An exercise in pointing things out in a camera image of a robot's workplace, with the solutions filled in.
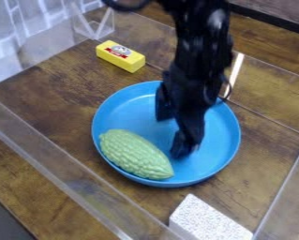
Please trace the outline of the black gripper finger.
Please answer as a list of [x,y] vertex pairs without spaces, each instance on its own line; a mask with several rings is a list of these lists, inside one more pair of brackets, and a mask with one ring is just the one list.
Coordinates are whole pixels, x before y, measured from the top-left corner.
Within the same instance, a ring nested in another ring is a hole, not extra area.
[[176,117],[180,130],[176,132],[170,149],[174,158],[188,157],[201,145],[205,137],[205,115],[190,112]]
[[168,87],[161,83],[156,92],[156,118],[158,121],[169,120],[174,117],[170,105]]

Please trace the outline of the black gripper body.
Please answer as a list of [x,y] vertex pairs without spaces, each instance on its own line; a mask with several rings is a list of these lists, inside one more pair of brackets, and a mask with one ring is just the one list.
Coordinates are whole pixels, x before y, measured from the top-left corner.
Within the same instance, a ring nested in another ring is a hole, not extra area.
[[165,72],[162,92],[169,111],[184,126],[204,123],[233,59],[228,0],[157,0],[176,24],[177,50]]

